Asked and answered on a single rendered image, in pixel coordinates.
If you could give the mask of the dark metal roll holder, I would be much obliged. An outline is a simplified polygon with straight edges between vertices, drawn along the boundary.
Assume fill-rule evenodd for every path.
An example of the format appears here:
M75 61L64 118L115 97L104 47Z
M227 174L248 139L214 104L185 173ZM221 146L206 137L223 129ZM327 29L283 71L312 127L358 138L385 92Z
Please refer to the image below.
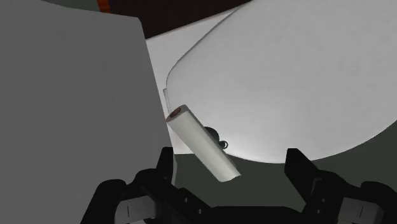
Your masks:
M220 148L222 150L225 150L228 148L228 143L224 140L220 140L219 134L218 132L211 128L211 127L205 127L206 131L208 131L208 133L216 140L216 142L218 143L218 145L220 146Z

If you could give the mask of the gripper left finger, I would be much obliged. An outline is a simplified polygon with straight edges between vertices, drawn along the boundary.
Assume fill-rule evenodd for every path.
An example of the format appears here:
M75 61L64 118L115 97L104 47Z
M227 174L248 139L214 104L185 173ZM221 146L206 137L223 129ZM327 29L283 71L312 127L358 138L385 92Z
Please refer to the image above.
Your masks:
M212 224L211 207L172 184L174 162L173 148L164 147L157 166L139 171L131 183L103 181L80 224Z

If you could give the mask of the white toilet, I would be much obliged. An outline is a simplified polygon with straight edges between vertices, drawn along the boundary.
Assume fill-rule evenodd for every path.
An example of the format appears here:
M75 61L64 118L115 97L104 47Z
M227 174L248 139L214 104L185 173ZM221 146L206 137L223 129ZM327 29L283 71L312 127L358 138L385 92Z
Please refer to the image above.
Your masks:
M288 148L350 183L397 190L397 0L253 0L171 69L240 176L178 166L207 202L302 200ZM132 181L171 143L137 18L0 0L0 224L80 224L98 184Z

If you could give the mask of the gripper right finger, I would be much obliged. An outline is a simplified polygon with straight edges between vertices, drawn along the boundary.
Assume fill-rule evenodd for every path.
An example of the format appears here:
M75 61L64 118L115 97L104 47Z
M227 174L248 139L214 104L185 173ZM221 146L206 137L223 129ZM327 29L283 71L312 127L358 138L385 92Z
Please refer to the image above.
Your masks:
M397 192L383 183L354 186L318 169L297 148L287 149L284 173L304 200L310 224L397 224Z

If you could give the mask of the white paper roll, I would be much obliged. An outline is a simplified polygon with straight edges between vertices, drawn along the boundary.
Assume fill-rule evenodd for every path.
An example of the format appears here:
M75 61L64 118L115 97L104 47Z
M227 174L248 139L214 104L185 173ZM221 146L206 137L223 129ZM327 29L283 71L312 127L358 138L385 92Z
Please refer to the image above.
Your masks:
M174 109L165 121L219 182L240 176L228 155L187 105Z

